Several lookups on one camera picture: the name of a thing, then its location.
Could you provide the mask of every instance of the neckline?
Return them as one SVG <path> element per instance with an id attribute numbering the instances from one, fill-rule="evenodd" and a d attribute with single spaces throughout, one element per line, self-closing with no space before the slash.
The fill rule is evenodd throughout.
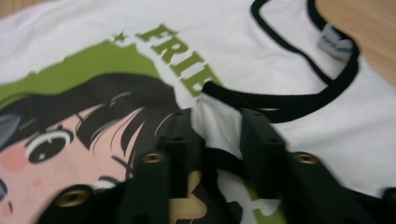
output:
<path id="1" fill-rule="evenodd" d="M 233 91 L 223 88 L 213 82 L 204 85 L 203 93 L 217 98 L 223 103 L 237 109 L 242 108 L 256 110 L 264 114 L 271 122 L 281 123 L 302 118 L 309 115 L 336 99 L 346 90 L 359 72 L 360 51 L 356 42 L 345 33 L 333 28 L 343 39 L 348 39 L 352 43 L 352 51 L 346 66 L 335 79 L 329 78 L 315 62 L 302 50 L 294 47 L 283 39 L 268 22 L 260 15 L 261 8 L 268 0 L 256 0 L 251 6 L 251 13 L 254 20 L 281 48 L 299 54 L 306 59 L 315 74 L 327 85 L 327 87 L 316 94 L 303 95 L 273 95 L 254 94 L 240 91 Z M 307 12 L 312 23 L 322 30 L 327 22 L 321 17 L 315 0 L 307 0 Z"/>

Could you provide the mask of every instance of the wooden surface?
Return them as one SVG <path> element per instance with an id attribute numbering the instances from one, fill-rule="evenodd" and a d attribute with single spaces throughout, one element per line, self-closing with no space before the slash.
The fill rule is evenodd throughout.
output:
<path id="1" fill-rule="evenodd" d="M 46 1 L 51 0 L 0 0 L 0 18 Z M 355 38 L 370 65 L 396 85 L 396 0 L 317 0 L 317 4 L 329 22 Z"/>

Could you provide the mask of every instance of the clothing tag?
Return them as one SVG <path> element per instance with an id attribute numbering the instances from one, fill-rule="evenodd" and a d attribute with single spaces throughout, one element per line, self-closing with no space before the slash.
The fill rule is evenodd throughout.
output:
<path id="1" fill-rule="evenodd" d="M 353 43 L 349 39 L 341 39 L 341 36 L 327 23 L 322 30 L 318 46 L 336 59 L 349 60 L 352 54 Z"/>

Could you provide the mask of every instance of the metal eyelet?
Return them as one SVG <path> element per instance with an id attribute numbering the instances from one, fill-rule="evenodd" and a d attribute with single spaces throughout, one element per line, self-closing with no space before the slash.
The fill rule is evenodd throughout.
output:
<path id="1" fill-rule="evenodd" d="M 163 155 L 159 153 L 149 153 L 143 157 L 143 162 L 154 163 L 163 160 Z"/>
<path id="2" fill-rule="evenodd" d="M 59 207 L 74 207 L 85 203 L 91 197 L 91 193 L 85 189 L 75 189 L 61 195 L 55 202 Z"/>
<path id="3" fill-rule="evenodd" d="M 305 164 L 316 164 L 318 163 L 318 159 L 307 154 L 297 154 L 294 156 L 294 159 Z"/>

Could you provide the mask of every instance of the cartoon face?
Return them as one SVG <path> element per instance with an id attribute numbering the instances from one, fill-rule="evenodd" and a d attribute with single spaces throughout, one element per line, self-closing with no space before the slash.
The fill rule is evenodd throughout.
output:
<path id="1" fill-rule="evenodd" d="M 59 189 L 76 184 L 94 189 L 111 188 L 131 175 L 128 160 L 144 124 L 130 136 L 126 150 L 122 149 L 121 138 L 143 107 L 93 132 L 90 147 L 86 148 L 77 137 L 78 128 L 101 107 L 81 111 L 48 127 L 45 133 L 35 133 L 3 150 L 0 154 L 2 222 L 24 223 L 36 219 L 32 217 L 37 214 L 36 209 L 49 202 L 42 195 L 53 196 Z"/>
<path id="2" fill-rule="evenodd" d="M 134 158 L 155 147 L 178 110 L 173 88 L 133 74 L 102 75 L 10 108 L 0 111 L 0 121 L 18 116 L 15 127 L 0 127 L 1 224 L 37 220 L 72 185 L 109 189 L 133 177 Z"/>

